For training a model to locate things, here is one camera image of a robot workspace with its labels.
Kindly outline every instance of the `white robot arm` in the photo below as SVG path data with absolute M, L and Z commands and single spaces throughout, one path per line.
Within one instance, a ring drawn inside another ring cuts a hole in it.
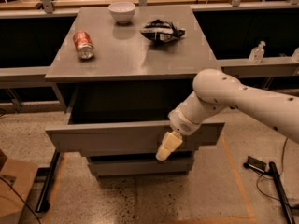
M 169 113 L 172 133 L 167 133 L 156 158 L 164 161 L 208 117 L 226 106 L 237 108 L 299 143 L 299 98 L 243 85 L 219 70 L 207 69 L 193 81 L 194 92 Z

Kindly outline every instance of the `concrete floor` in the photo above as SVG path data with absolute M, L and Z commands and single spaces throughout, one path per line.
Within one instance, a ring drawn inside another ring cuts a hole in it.
M 58 166 L 47 224 L 286 223 L 278 201 L 256 188 L 258 175 L 243 167 L 247 156 L 274 161 L 281 171 L 285 137 L 237 110 L 217 115 L 226 124 L 216 146 L 200 147 L 188 175 L 93 177 L 85 158 L 65 153 Z M 45 127 L 64 123 L 59 109 L 25 107 L 0 118 L 0 148 L 13 159 L 48 166 L 54 151 Z M 299 203 L 299 146 L 288 141 L 281 176 L 289 198 Z M 260 188 L 277 197 L 272 180 Z M 35 209 L 42 183 L 28 202 Z M 37 223 L 25 210 L 20 223 Z

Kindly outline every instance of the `red can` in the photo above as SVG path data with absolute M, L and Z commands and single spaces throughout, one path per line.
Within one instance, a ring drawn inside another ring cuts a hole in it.
M 73 36 L 78 56 L 82 59 L 90 59 L 94 55 L 94 46 L 91 37 L 84 31 L 78 31 Z

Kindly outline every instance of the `black metal leg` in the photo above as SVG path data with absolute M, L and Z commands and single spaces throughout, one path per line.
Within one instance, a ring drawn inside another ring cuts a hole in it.
M 50 185 L 53 179 L 53 175 L 55 173 L 55 169 L 56 169 L 56 165 L 57 162 L 59 160 L 60 157 L 60 153 L 55 149 L 52 161 L 50 163 L 50 168 L 49 168 L 49 172 L 44 184 L 43 189 L 41 190 L 38 202 L 37 202 L 37 206 L 36 206 L 36 212 L 37 213 L 42 213 L 42 212 L 47 212 L 50 208 L 50 204 L 47 200 L 48 197 L 48 192 L 50 189 Z
M 270 175 L 273 177 L 275 186 L 277 187 L 280 203 L 281 203 L 284 215 L 287 218 L 288 224 L 295 224 L 295 221 L 292 216 L 292 210 L 289 206 L 289 201 L 287 199 L 286 193 L 284 192 L 284 188 L 280 181 L 280 175 L 278 173 L 278 169 L 272 161 L 269 163 L 269 166 L 270 166 Z

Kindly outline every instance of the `cabinet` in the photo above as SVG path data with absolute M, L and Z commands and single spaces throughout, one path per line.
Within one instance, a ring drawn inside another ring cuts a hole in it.
M 139 28 L 157 18 L 185 28 L 179 41 L 154 44 Z M 81 61 L 72 36 L 90 34 L 96 52 Z M 189 7 L 137 7 L 131 23 L 118 25 L 106 7 L 82 8 L 46 81 L 57 85 L 65 125 L 47 128 L 59 152 L 87 157 L 93 175 L 188 173 L 200 145 L 214 145 L 224 122 L 207 120 L 168 161 L 155 153 L 168 113 L 192 92 L 193 77 L 217 61 Z

